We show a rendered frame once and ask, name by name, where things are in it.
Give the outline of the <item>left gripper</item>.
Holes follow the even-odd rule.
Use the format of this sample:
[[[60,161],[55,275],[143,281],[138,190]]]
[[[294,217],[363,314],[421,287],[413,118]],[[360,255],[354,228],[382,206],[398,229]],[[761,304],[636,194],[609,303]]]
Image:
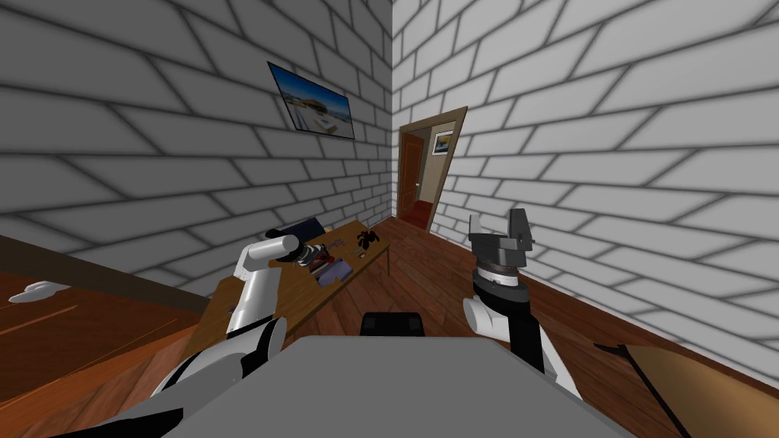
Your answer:
[[[324,265],[332,263],[334,260],[334,257],[329,254],[326,245],[317,244],[305,246],[298,256],[296,263],[307,270],[319,270],[324,267]]]

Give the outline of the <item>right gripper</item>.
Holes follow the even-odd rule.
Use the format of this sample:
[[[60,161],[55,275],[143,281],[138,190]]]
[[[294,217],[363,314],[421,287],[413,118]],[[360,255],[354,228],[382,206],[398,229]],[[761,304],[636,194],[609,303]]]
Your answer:
[[[517,270],[527,265],[526,253],[536,243],[529,235],[529,221],[524,208],[512,208],[505,234],[483,233],[478,214],[469,216],[470,249],[478,267],[485,270]]]

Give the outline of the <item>reddish brown door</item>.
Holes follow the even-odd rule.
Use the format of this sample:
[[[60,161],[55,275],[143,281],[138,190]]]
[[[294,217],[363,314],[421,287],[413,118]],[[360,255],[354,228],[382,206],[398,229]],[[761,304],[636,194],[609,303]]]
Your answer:
[[[402,135],[402,147],[399,156],[399,182],[397,213],[403,216],[415,203],[421,159],[424,153],[424,140],[416,135]]]

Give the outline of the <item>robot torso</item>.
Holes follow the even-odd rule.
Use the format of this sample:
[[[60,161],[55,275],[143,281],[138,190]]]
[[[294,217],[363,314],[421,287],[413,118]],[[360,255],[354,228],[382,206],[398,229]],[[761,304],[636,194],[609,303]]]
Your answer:
[[[310,336],[164,438],[631,438],[498,343]]]

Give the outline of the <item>blue landscape wall picture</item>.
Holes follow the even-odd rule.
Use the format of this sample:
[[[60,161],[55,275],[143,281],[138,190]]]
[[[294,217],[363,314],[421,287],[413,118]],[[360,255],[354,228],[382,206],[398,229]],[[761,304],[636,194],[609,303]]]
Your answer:
[[[353,140],[348,98],[269,62],[269,70],[296,130]]]

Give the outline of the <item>brown wooden door leaf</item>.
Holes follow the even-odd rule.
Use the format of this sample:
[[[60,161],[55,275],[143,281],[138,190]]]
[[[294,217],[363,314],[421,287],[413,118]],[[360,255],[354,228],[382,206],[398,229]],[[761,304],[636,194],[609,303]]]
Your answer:
[[[9,303],[30,284],[66,284]],[[205,297],[0,236],[0,402],[198,322]]]

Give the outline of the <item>wooden desk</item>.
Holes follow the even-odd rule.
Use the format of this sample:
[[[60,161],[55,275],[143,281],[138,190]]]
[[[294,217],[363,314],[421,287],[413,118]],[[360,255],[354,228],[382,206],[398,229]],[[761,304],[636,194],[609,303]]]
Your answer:
[[[286,318],[287,331],[283,338],[293,334],[349,282],[370,267],[372,262],[378,261],[381,256],[389,255],[389,237],[378,227],[372,227],[380,240],[370,244],[368,250],[364,251],[364,258],[359,257],[359,253],[355,251],[358,248],[358,236],[366,229],[367,227],[361,222],[352,221],[307,242],[326,244],[333,257],[344,259],[352,267],[353,273],[344,281],[336,281],[321,287],[314,276],[299,265],[270,262],[271,267],[281,268],[275,317]],[[218,283],[200,323],[183,350],[181,357],[183,360],[227,337],[226,331],[231,317],[228,311],[237,305],[243,287],[244,281],[233,275],[227,276]]]

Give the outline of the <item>tan flat panel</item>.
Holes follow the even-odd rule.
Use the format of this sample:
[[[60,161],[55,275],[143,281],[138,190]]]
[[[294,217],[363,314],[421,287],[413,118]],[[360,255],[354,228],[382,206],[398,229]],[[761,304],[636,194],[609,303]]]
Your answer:
[[[628,361],[683,438],[779,438],[779,398],[673,351],[596,347]]]

